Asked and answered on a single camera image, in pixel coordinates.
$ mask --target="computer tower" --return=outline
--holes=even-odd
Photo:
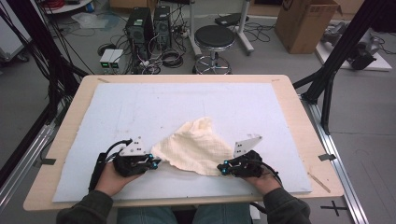
[[[148,7],[134,7],[125,25],[132,53],[148,60],[154,48],[154,30]]]
[[[169,6],[156,6],[154,11],[154,32],[157,49],[172,47],[171,9]]]

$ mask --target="sleeve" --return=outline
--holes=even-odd
[[[71,208],[61,210],[57,217],[57,224],[99,224],[106,223],[113,200],[105,193],[93,190],[81,202]]]
[[[268,224],[309,224],[309,205],[284,189],[274,189],[264,196]]]

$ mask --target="person's hand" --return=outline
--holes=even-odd
[[[123,177],[117,173],[116,169],[114,168],[114,164],[111,161],[106,164],[95,189],[102,191],[111,197],[120,192],[125,185],[137,179],[139,176],[141,175]]]
[[[282,186],[277,182],[277,180],[268,172],[262,170],[262,175],[260,177],[245,177],[243,178],[248,183],[256,187],[256,189],[263,195],[269,193],[274,189],[282,188]]]

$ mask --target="cream cloth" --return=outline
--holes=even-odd
[[[218,164],[233,158],[233,149],[212,133],[208,117],[183,124],[155,145],[151,153],[178,169],[200,175],[220,175]]]

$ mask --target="concrete floor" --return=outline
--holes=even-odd
[[[61,25],[72,29],[73,34],[65,37],[79,56],[95,74],[102,74],[97,49],[108,43],[114,35],[122,35],[124,21],[118,17],[102,15],[111,19],[111,27],[102,30],[79,30],[76,24],[68,24],[68,15],[60,18]],[[214,24],[216,16],[197,19],[197,27]],[[273,25],[275,19],[251,18],[250,22],[261,25]],[[315,53],[306,55],[288,54],[274,30],[265,31],[269,42],[254,41],[255,51],[247,56],[237,41],[235,45],[220,55],[227,59],[238,75],[284,74],[292,82],[316,72],[321,63]],[[388,50],[396,51],[396,37],[379,34],[385,39]],[[184,64],[177,68],[164,68],[161,74],[191,74],[194,63],[193,53],[188,40],[187,52],[183,56]],[[396,67],[395,55],[379,54]],[[87,70],[83,63],[72,53],[74,63]],[[44,109],[48,99],[48,82],[39,73],[35,63],[13,62],[0,68],[0,148],[4,165],[27,130]],[[361,201],[364,212],[371,223],[395,223],[396,215],[396,71],[352,71],[340,69],[333,87],[330,131],[349,178]],[[297,90],[303,93],[307,89]],[[6,209],[0,215],[0,223],[53,223],[56,211],[31,213],[22,208],[24,198],[35,179],[38,168],[33,167],[24,178]],[[333,209],[332,201],[339,207],[346,207],[343,198],[306,200],[312,209],[313,223],[352,223],[346,210],[339,210],[339,216]],[[116,210],[109,217],[114,223]]]

